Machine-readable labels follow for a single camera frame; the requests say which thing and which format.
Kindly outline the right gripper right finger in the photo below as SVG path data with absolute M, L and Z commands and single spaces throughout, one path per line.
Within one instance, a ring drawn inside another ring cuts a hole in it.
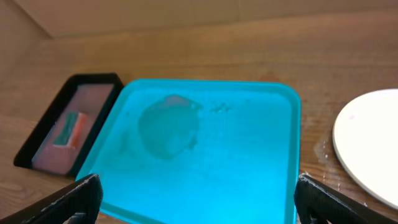
M 306 174 L 300 174 L 294 192 L 302 224 L 397 224 Z

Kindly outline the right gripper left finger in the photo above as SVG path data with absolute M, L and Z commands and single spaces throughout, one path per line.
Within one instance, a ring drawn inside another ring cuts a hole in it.
M 90 174 L 1 219 L 1 224 L 94 224 L 102 199 L 100 177 Z

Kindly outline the green and orange sponge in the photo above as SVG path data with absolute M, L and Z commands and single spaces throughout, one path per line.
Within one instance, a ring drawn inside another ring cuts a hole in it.
M 86 114 L 81 112 L 72 111 L 67 113 L 63 128 L 55 138 L 53 145 L 55 147 L 76 148 L 87 117 Z

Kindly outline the white plate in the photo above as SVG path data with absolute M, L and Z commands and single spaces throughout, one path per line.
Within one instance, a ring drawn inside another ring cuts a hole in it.
M 335 119 L 332 140 L 348 175 L 374 198 L 397 209 L 397 89 L 351 100 Z

